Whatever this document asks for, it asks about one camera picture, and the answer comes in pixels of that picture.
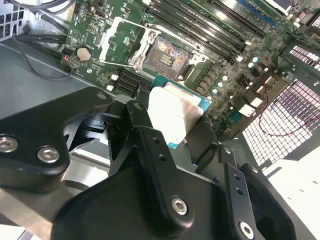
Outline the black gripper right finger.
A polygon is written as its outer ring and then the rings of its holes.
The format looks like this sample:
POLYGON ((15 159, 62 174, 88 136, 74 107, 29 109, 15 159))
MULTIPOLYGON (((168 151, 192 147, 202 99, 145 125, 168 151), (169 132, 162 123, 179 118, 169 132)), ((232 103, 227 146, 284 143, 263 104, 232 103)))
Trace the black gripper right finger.
POLYGON ((196 172, 221 190, 222 225, 233 240, 295 240, 297 232, 287 207, 270 182, 251 163, 238 167, 230 148, 218 141, 207 119, 187 134, 196 172))

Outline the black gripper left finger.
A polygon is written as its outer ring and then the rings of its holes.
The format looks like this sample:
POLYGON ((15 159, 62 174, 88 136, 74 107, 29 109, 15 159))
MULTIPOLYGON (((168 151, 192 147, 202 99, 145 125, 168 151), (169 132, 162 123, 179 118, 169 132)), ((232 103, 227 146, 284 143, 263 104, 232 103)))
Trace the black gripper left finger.
POLYGON ((135 100, 116 103, 87 87, 0 121, 0 135, 11 144, 0 151, 0 185, 46 193, 56 190, 70 165, 70 152, 102 134, 122 173, 138 168, 138 198, 156 227, 185 232, 194 222, 178 169, 163 134, 154 129, 146 108, 135 100))

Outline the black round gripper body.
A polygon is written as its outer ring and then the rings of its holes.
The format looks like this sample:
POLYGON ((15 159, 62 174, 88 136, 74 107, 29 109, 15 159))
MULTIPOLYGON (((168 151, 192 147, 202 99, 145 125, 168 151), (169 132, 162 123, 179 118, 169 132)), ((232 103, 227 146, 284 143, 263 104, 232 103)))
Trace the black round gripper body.
MULTIPOLYGON (((221 203, 222 192, 204 179, 179 170, 194 209, 194 223, 181 240, 230 240, 232 234, 221 203)), ((140 170, 130 167, 72 198, 56 217, 53 240, 171 240, 156 225, 155 204, 146 195, 140 170)))

